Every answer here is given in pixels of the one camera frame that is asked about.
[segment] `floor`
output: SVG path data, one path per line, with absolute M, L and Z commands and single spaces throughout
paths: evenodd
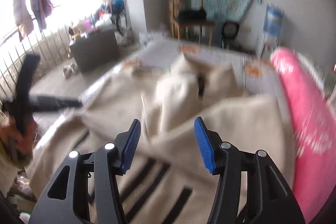
M 107 71 L 118 64 L 122 59 L 132 54 L 139 48 L 138 45 L 129 47 L 120 47 L 120 58 L 118 60 L 106 63 L 93 71 L 87 73 L 78 73 L 72 75 L 69 79 L 63 77 L 63 68 L 70 65 L 74 59 L 68 59 L 61 65 L 58 65 L 52 71 L 48 72 L 41 80 L 39 80 L 32 88 L 32 94 L 62 96 L 67 98 L 77 98 L 87 88 L 89 88 L 96 80 L 103 76 Z M 39 134 L 42 136 L 50 128 L 50 126 L 59 118 L 61 112 L 57 113 L 35 113 L 34 119 L 39 125 Z

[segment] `wooden chair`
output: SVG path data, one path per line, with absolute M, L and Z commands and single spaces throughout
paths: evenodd
M 182 36 L 182 31 L 187 27 L 199 27 L 199 43 L 202 43 L 202 28 L 203 26 L 210 28 L 210 39 L 209 39 L 209 47 L 212 45 L 213 33 L 215 28 L 215 22 L 211 20 L 191 20 L 191 21 L 182 21 L 177 17 L 179 12 L 184 9 L 185 0 L 169 0 L 169 8 L 170 8 L 170 22 L 171 22 L 171 32 L 172 37 L 175 37 L 177 33 L 177 38 L 180 41 Z M 204 0 L 201 0 L 201 8 L 203 8 Z

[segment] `pink cushion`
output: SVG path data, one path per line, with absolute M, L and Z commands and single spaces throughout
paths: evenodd
M 297 141 L 293 192 L 309 223 L 336 185 L 336 123 L 313 79 L 290 50 L 278 49 L 271 61 L 292 112 Z

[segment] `black fan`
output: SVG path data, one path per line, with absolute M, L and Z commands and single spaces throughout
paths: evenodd
M 239 23 L 237 22 L 225 22 L 222 28 L 223 39 L 236 39 L 239 32 Z
M 16 92 L 12 98 L 3 99 L 2 111 L 15 118 L 16 128 L 24 135 L 26 124 L 31 121 L 34 112 L 52 112 L 68 107 L 82 107 L 78 100 L 66 100 L 53 96 L 31 96 L 29 90 L 33 74 L 40 62 L 40 56 L 27 54 L 17 79 Z M 23 156 L 16 151 L 13 140 L 9 141 L 9 153 L 13 163 Z

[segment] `person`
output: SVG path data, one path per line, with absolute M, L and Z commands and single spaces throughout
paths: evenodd
M 6 197 L 13 184 L 17 170 L 23 169 L 24 165 L 32 159 L 36 130 L 37 123 L 34 119 L 27 124 L 24 136 L 17 130 L 13 117 L 3 118 L 0 123 L 0 191 L 4 197 Z M 25 156 L 25 161 L 21 162 L 19 166 L 15 166 L 10 160 L 8 153 L 9 138 L 16 141 L 16 149 Z

